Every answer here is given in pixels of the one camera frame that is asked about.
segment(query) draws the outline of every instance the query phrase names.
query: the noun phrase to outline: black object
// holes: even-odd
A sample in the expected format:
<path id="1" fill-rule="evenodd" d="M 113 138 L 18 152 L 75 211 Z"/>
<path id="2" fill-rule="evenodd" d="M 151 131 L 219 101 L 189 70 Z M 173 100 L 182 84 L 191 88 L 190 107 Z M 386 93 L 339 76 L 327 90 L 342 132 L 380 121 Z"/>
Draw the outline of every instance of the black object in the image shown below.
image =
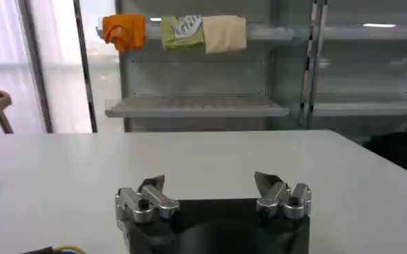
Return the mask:
<path id="1" fill-rule="evenodd" d="M 133 254 L 308 254 L 310 218 L 260 216 L 257 199 L 180 200 L 172 219 L 129 222 Z"/>
<path id="2" fill-rule="evenodd" d="M 40 250 L 36 250 L 36 251 L 31 251 L 31 252 L 27 252 L 27 253 L 23 253 L 23 254 L 55 254 L 53 248 L 48 247 L 48 248 L 43 248 Z"/>
<path id="3" fill-rule="evenodd" d="M 363 146 L 407 170 L 407 133 L 376 136 Z"/>

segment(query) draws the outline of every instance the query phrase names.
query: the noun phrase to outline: towel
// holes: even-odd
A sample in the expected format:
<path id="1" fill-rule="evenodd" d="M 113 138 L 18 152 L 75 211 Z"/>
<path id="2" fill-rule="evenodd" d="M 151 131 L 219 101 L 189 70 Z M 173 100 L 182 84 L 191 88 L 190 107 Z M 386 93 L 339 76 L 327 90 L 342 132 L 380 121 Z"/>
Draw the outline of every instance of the towel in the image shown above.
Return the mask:
<path id="1" fill-rule="evenodd" d="M 166 49 L 188 48 L 203 43 L 202 17 L 162 17 L 162 45 Z"/>
<path id="2" fill-rule="evenodd" d="M 203 17 L 207 54 L 246 49 L 246 19 L 233 15 Z"/>
<path id="3" fill-rule="evenodd" d="M 104 17 L 103 33 L 105 42 L 113 42 L 116 50 L 142 48 L 145 40 L 145 18 L 140 14 Z"/>

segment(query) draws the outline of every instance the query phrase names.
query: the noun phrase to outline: white table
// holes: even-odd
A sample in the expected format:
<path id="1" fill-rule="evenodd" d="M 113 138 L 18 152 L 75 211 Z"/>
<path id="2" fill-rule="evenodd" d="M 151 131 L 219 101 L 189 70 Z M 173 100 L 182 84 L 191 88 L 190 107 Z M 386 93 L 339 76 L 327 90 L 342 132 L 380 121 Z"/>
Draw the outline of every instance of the white table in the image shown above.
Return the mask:
<path id="1" fill-rule="evenodd" d="M 311 253 L 407 253 L 407 171 L 329 131 L 0 137 L 0 253 L 123 254 L 118 188 L 165 174 L 178 199 L 258 197 L 255 170 L 310 185 Z"/>

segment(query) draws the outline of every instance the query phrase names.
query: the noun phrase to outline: wire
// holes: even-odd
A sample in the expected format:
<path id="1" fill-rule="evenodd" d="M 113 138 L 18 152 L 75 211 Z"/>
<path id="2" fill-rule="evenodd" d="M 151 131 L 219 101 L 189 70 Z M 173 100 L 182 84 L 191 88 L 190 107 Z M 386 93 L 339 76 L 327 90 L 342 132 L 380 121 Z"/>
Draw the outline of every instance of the wire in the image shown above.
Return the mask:
<path id="1" fill-rule="evenodd" d="M 76 254 L 86 254 L 85 251 L 83 251 L 81 248 L 72 246 L 72 245 L 66 245 L 66 246 L 60 246 L 57 248 L 54 248 L 55 252 L 62 252 L 62 251 L 71 251 Z"/>

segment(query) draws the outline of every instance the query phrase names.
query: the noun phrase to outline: shelf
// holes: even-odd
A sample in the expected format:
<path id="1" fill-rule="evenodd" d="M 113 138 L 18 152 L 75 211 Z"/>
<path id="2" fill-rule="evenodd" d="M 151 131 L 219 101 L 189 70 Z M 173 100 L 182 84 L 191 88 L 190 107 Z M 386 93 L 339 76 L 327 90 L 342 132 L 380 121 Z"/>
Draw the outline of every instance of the shelf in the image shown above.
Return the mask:
<path id="1" fill-rule="evenodd" d="M 289 109 L 262 96 L 136 96 L 111 103 L 107 117 L 284 117 Z"/>
<path id="2" fill-rule="evenodd" d="M 407 97 L 320 95 L 314 105 L 313 115 L 317 117 L 407 115 Z"/>
<path id="3" fill-rule="evenodd" d="M 328 26 L 323 29 L 323 39 L 407 41 L 407 26 L 394 28 Z"/>
<path id="4" fill-rule="evenodd" d="M 97 35 L 102 38 L 102 29 L 96 28 Z M 160 22 L 147 23 L 145 28 L 146 39 L 160 40 L 162 38 L 162 30 Z M 249 40 L 260 41 L 291 41 L 295 36 L 295 32 L 288 28 L 271 27 L 256 23 L 247 24 L 247 38 Z"/>

